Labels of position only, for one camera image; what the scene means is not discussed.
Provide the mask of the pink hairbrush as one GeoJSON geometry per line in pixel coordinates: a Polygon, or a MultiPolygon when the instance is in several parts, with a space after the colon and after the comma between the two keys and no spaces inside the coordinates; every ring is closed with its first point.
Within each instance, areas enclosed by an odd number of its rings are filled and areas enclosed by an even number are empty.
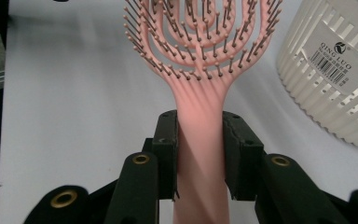
{"type": "Polygon", "coordinates": [[[224,102],[266,51],[282,1],[125,0],[126,36],[176,104],[173,224],[229,224],[224,102]]]}

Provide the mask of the white table cover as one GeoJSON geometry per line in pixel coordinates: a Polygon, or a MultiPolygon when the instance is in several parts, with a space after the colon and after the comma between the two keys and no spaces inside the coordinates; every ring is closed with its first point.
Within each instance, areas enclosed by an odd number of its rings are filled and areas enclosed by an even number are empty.
{"type": "MultiPolygon", "coordinates": [[[[288,156],[341,199],[358,189],[358,147],[315,123],[290,97],[276,58],[301,0],[283,0],[263,57],[230,87],[269,153],[288,156]]],[[[0,224],[23,224],[52,189],[96,190],[173,109],[169,86],[124,33],[123,0],[10,0],[0,148],[0,224]]]]}

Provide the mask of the white plastic basket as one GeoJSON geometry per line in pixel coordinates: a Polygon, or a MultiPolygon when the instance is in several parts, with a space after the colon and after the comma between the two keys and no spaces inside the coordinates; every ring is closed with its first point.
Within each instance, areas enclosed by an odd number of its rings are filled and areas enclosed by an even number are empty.
{"type": "Polygon", "coordinates": [[[300,108],[358,146],[358,0],[303,0],[277,69],[300,108]]]}

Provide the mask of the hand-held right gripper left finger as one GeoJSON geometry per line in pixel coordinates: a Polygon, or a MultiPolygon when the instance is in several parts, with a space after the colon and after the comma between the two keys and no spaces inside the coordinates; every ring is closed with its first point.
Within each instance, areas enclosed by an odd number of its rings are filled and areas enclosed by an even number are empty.
{"type": "Polygon", "coordinates": [[[152,153],[158,158],[158,193],[161,200],[179,198],[177,190],[178,121],[177,111],[158,117],[152,140],[152,153]]]}

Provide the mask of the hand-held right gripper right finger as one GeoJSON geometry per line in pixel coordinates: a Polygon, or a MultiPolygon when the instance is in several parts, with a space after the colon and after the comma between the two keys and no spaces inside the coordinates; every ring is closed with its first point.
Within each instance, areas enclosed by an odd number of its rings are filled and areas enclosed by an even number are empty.
{"type": "Polygon", "coordinates": [[[225,181],[231,198],[254,201],[264,144],[241,116],[227,111],[223,112],[223,136],[225,181]]]}

